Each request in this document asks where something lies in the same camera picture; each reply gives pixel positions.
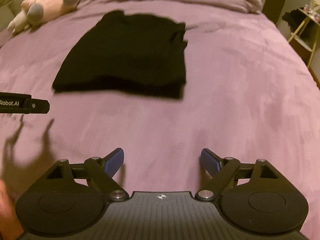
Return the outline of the left hand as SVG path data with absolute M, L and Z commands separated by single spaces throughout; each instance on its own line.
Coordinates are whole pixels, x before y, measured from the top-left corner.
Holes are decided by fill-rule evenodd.
M 16 216 L 14 202 L 1 180 L 1 239 L 15 240 L 24 233 Z

